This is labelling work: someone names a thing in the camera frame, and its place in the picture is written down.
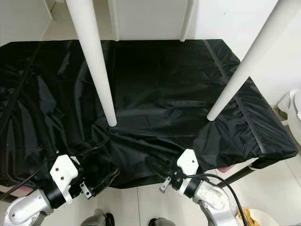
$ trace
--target floor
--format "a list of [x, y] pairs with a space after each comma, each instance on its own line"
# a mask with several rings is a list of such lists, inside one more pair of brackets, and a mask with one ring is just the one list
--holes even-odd
[[[101, 39], [112, 39], [111, 23], [107, 1], [95, 1]], [[77, 35], [64, 3], [52, 8], [54, 20], [50, 22], [42, 40], [76, 39]], [[250, 162], [234, 166], [227, 173], [211, 170], [211, 173], [226, 178]], [[260, 209], [271, 215], [281, 226], [293, 226], [301, 222], [301, 151], [289, 160], [278, 162], [258, 170], [232, 184], [242, 206]], [[233, 211], [236, 205], [229, 194]], [[6, 204], [0, 202], [0, 220]], [[74, 199], [71, 205], [63, 205], [47, 217], [43, 226], [78, 226], [92, 216], [96, 208], [111, 212], [117, 226], [147, 226], [152, 218], [165, 217], [179, 226], [207, 225], [205, 215], [199, 206], [187, 197], [181, 197], [169, 188], [165, 194], [159, 185], [134, 187], [130, 189], [107, 188], [96, 198], [87, 200], [83, 195]]]

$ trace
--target black tarp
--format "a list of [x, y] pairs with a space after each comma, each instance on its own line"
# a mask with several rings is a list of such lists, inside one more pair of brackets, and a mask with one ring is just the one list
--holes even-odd
[[296, 155], [251, 79], [215, 121], [206, 119], [239, 65], [222, 40], [102, 46], [116, 127], [106, 122], [77, 40], [0, 48], [0, 184], [28, 176], [45, 156], [98, 146], [119, 166], [112, 185], [121, 188], [158, 182], [145, 158], [172, 160], [186, 148], [195, 150], [200, 171]]

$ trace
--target cable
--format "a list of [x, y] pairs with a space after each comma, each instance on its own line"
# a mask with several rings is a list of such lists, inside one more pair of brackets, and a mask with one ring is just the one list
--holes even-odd
[[20, 188], [21, 186], [23, 186], [24, 184], [26, 184], [30, 179], [32, 179], [34, 176], [37, 175], [37, 173], [43, 168], [44, 163], [46, 161], [43, 161], [42, 165], [33, 173], [31, 174], [28, 178], [26, 178], [24, 181], [22, 181], [20, 184], [17, 184], [16, 186], [12, 187], [11, 189], [9, 189], [7, 192], [5, 192], [3, 195], [0, 195], [0, 201], [4, 200], [7, 196], [9, 196], [12, 192], [14, 192], [15, 190], [17, 190], [18, 188]]
[[238, 206], [239, 212], [241, 214], [241, 218], [244, 222], [244, 226], [248, 226], [247, 222], [246, 222], [246, 217], [244, 215], [243, 209], [241, 208], [240, 202], [238, 200], [238, 197], [236, 196], [233, 188], [229, 185], [229, 183], [227, 181], [225, 181], [223, 178], [215, 175], [215, 174], [210, 174], [210, 173], [201, 173], [201, 174], [195, 174], [195, 175], [187, 175], [185, 176], [185, 178], [206, 178], [206, 177], [212, 177], [212, 178], [217, 178], [220, 181], [222, 181], [227, 187], [228, 189], [231, 191], [232, 195], [234, 196], [234, 199], [236, 201], [236, 204]]

